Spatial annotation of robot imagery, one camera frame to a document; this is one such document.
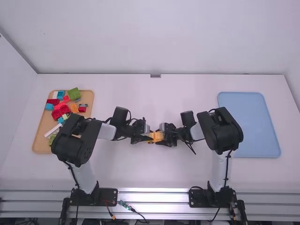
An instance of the blue lego brick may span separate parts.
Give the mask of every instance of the blue lego brick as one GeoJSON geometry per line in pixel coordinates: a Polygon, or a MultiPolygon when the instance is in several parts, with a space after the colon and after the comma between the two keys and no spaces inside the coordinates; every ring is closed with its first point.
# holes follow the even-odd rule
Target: blue lego brick
{"type": "Polygon", "coordinates": [[[57,120],[58,123],[61,123],[61,124],[64,124],[65,123],[65,120],[64,118],[62,117],[59,117],[58,120],[57,120]]]}
{"type": "Polygon", "coordinates": [[[52,104],[50,104],[50,103],[46,103],[45,109],[46,110],[53,110],[54,106],[52,104]]]}
{"type": "Polygon", "coordinates": [[[57,93],[57,99],[63,100],[63,97],[65,96],[65,93],[66,93],[65,90],[60,90],[60,91],[57,93]]]}

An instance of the blue mat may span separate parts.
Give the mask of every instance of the blue mat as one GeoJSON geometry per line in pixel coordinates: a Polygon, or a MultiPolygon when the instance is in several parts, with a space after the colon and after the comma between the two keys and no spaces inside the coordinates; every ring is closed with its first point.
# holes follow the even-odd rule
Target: blue mat
{"type": "Polygon", "coordinates": [[[235,157],[277,158],[280,147],[262,94],[257,92],[220,92],[219,106],[225,106],[244,133],[235,157]]]}

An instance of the lego brick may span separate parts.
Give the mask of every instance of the lego brick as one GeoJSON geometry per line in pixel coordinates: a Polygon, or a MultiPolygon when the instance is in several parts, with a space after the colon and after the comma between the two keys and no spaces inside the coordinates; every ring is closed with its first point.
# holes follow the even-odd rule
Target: lego brick
{"type": "Polygon", "coordinates": [[[50,103],[46,103],[45,109],[46,110],[53,110],[54,106],[52,104],[50,104],[50,103]]]}
{"type": "Polygon", "coordinates": [[[54,107],[54,109],[60,109],[63,105],[66,105],[66,103],[65,103],[65,102],[61,102],[61,103],[59,103],[58,105],[56,105],[56,106],[54,107]]]}
{"type": "Polygon", "coordinates": [[[59,110],[61,112],[61,115],[71,112],[70,108],[67,105],[62,105],[59,110]]]}
{"type": "Polygon", "coordinates": [[[65,90],[60,90],[58,93],[57,93],[57,99],[59,100],[62,100],[63,97],[65,96],[65,90]]]}
{"type": "Polygon", "coordinates": [[[55,139],[56,137],[56,134],[51,134],[50,137],[49,137],[49,141],[48,141],[48,145],[51,146],[52,145],[52,142],[53,140],[55,139]]]}
{"type": "Polygon", "coordinates": [[[51,130],[49,130],[44,136],[46,138],[49,138],[51,134],[56,133],[57,130],[62,126],[61,123],[59,123],[58,125],[56,125],[55,127],[53,127],[51,130]]]}
{"type": "Polygon", "coordinates": [[[71,90],[68,90],[67,94],[69,95],[70,100],[81,98],[80,91],[78,88],[73,88],[71,90]]]}
{"type": "Polygon", "coordinates": [[[75,103],[71,104],[70,107],[71,107],[71,111],[73,113],[79,113],[78,108],[75,103]]]}
{"type": "Polygon", "coordinates": [[[88,104],[79,104],[79,107],[89,107],[88,104]]]}
{"type": "Polygon", "coordinates": [[[53,92],[52,98],[53,98],[53,99],[56,99],[56,98],[57,98],[57,94],[58,94],[58,91],[53,92]]]}
{"type": "Polygon", "coordinates": [[[78,111],[79,111],[80,113],[85,113],[85,112],[86,112],[86,107],[79,107],[79,108],[78,108],[78,111]]]}
{"type": "Polygon", "coordinates": [[[62,118],[63,118],[64,120],[67,120],[67,119],[68,119],[68,116],[67,116],[66,114],[63,114],[63,115],[62,115],[62,118]]]}
{"type": "Polygon", "coordinates": [[[75,99],[74,101],[75,101],[75,102],[80,102],[80,101],[81,101],[81,97],[78,98],[78,99],[75,99]]]}
{"type": "Polygon", "coordinates": [[[57,120],[58,123],[61,123],[61,124],[64,124],[65,123],[65,120],[63,117],[59,117],[58,120],[57,120]]]}
{"type": "Polygon", "coordinates": [[[52,105],[57,105],[60,103],[59,99],[47,99],[47,103],[50,103],[52,105]]]}
{"type": "Polygon", "coordinates": [[[64,100],[65,103],[68,103],[70,101],[70,98],[68,95],[64,96],[62,99],[64,100]]]}
{"type": "Polygon", "coordinates": [[[62,113],[59,109],[54,109],[51,113],[54,120],[57,120],[59,117],[62,116],[62,113]]]}

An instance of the tan board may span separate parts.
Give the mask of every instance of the tan board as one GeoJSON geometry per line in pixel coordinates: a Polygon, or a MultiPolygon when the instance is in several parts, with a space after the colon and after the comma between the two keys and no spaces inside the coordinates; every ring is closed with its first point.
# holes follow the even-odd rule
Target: tan board
{"type": "MultiPolygon", "coordinates": [[[[53,93],[55,91],[59,91],[59,90],[51,91],[48,99],[52,98],[53,93]]],[[[94,93],[91,90],[80,90],[80,94],[81,94],[81,101],[76,102],[77,107],[79,106],[79,104],[88,104],[89,107],[86,108],[86,112],[79,112],[78,114],[88,118],[90,117],[90,112],[92,110],[94,93]]],[[[75,101],[69,101],[66,104],[70,108],[70,105],[72,103],[75,103],[75,101]]],[[[52,118],[51,112],[52,111],[48,111],[48,110],[43,111],[43,115],[37,129],[36,137],[32,145],[32,150],[35,153],[48,153],[48,154],[51,153],[51,147],[48,145],[49,139],[44,137],[44,134],[46,134],[48,131],[50,131],[53,127],[55,127],[58,124],[57,121],[52,118]]]]}

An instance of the orange object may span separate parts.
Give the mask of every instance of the orange object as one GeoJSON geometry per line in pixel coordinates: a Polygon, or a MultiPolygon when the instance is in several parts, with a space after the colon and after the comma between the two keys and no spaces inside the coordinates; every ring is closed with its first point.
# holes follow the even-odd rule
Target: orange object
{"type": "Polygon", "coordinates": [[[55,105],[54,106],[54,109],[60,109],[63,105],[65,105],[66,103],[64,103],[64,102],[61,102],[61,103],[59,103],[58,105],[55,105]]]}
{"type": "Polygon", "coordinates": [[[79,113],[76,103],[70,105],[72,113],[79,113]]]}
{"type": "Polygon", "coordinates": [[[164,133],[161,132],[161,131],[150,132],[150,134],[148,136],[153,138],[153,141],[147,141],[148,144],[153,144],[153,143],[156,143],[156,142],[160,142],[164,139],[164,133]]]}

